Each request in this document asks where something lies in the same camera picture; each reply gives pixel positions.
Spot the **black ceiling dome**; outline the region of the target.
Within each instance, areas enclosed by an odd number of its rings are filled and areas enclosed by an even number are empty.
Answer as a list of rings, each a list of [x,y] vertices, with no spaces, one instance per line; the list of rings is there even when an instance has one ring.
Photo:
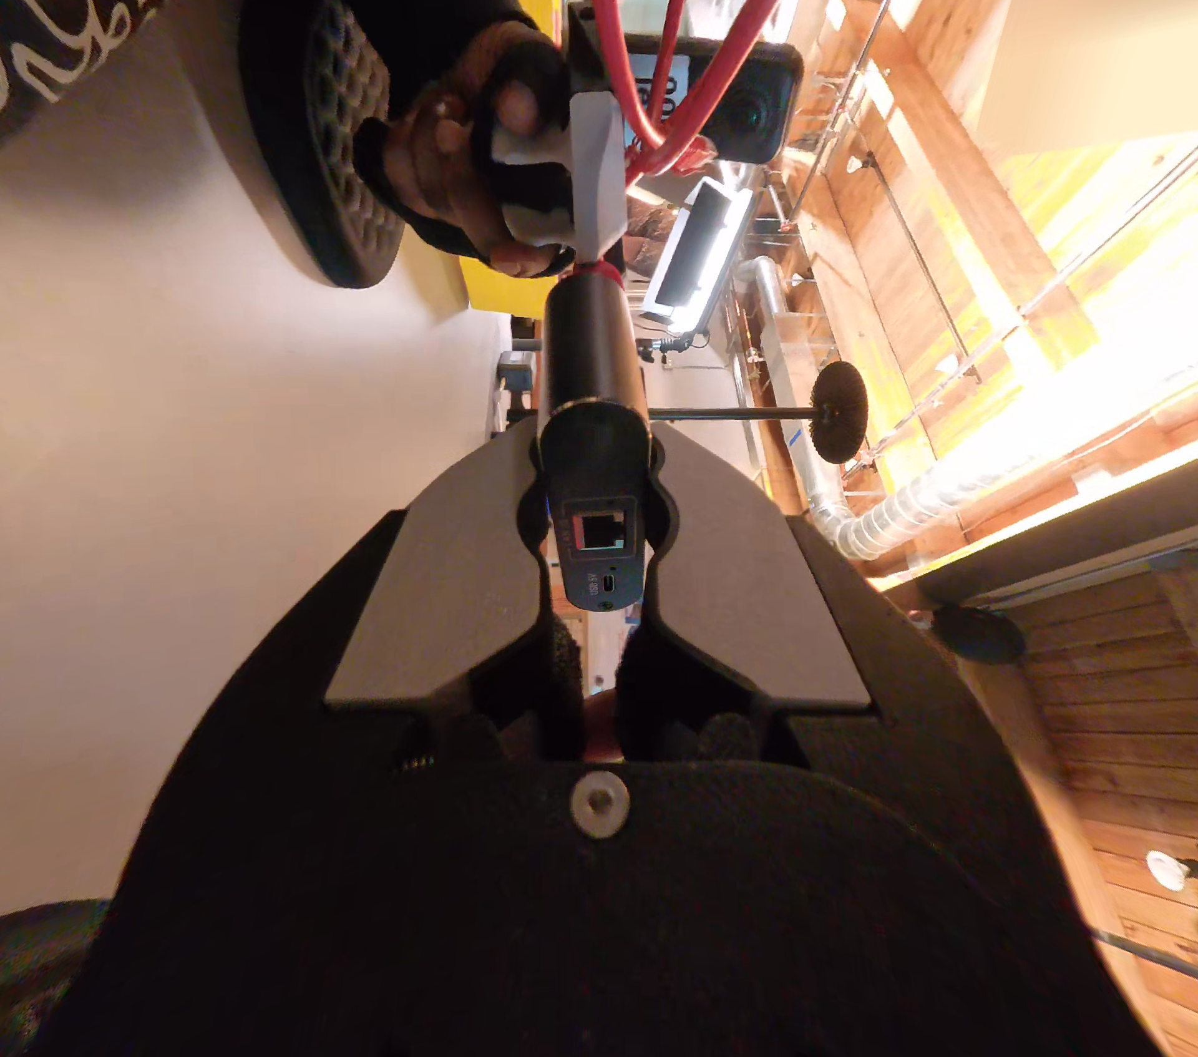
[[[1016,665],[1028,652],[1012,620],[975,605],[939,605],[931,628],[945,652],[964,660]]]

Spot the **person's left hand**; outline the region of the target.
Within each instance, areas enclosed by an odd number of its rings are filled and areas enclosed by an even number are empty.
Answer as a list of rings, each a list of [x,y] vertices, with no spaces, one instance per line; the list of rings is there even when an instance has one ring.
[[[518,137],[561,122],[571,73],[561,46],[527,17],[481,29],[395,122],[364,123],[353,169],[381,203],[436,252],[478,259],[510,279],[571,267],[563,244],[518,243],[501,203],[474,169],[470,128],[490,110]]]

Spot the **silver ventilation duct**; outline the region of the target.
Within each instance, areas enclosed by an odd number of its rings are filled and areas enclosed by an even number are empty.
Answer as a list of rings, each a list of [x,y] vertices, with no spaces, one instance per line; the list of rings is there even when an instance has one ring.
[[[808,392],[815,388],[815,355],[800,340],[800,314],[785,307],[775,262],[768,254],[744,259],[732,279],[760,299],[764,356],[775,407],[808,407]],[[877,561],[904,548],[1012,478],[1012,465],[995,447],[963,446],[899,492],[888,495],[877,507],[853,513],[838,468],[818,457],[806,421],[785,421],[785,451],[812,525],[852,561]]]

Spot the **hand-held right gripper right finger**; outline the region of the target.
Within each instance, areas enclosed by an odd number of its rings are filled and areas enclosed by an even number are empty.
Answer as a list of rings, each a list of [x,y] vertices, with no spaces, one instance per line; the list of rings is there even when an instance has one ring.
[[[800,710],[868,710],[868,683],[766,492],[655,421],[668,536],[651,555],[662,628],[747,689]]]

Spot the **black pole with disc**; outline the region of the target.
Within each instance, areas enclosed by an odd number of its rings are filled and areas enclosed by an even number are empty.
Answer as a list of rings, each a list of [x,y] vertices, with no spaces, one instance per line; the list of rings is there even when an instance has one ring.
[[[829,362],[812,387],[808,407],[764,408],[647,408],[651,421],[808,421],[821,461],[848,465],[868,434],[868,387],[853,362]]]

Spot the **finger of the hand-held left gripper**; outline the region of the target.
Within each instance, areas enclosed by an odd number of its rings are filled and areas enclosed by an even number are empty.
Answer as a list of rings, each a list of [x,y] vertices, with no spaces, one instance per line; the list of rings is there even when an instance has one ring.
[[[573,252],[580,265],[601,262],[628,226],[622,135],[626,122],[613,91],[571,99]]]

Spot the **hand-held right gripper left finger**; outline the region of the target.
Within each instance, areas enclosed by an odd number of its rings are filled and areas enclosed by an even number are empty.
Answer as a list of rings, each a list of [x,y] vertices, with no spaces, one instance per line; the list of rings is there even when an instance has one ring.
[[[433,706],[544,620],[533,421],[445,468],[408,504],[327,683],[327,706]]]

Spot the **person's right hand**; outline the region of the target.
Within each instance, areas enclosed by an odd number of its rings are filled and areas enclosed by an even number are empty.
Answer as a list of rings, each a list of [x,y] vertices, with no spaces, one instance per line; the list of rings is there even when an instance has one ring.
[[[613,688],[584,696],[584,761],[615,765],[626,759],[615,712],[620,712],[620,694]]]

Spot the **black network adapter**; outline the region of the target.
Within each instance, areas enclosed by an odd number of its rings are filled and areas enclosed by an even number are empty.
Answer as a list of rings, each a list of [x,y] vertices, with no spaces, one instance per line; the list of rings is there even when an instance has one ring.
[[[644,591],[651,421],[608,262],[584,262],[549,290],[540,356],[537,468],[563,591],[584,611],[620,611]]]

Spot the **studio light panel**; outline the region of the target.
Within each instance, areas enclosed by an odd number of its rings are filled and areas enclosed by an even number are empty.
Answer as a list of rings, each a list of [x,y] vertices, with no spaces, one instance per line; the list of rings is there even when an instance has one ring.
[[[756,193],[701,177],[664,243],[638,314],[684,336],[703,332],[741,252]]]

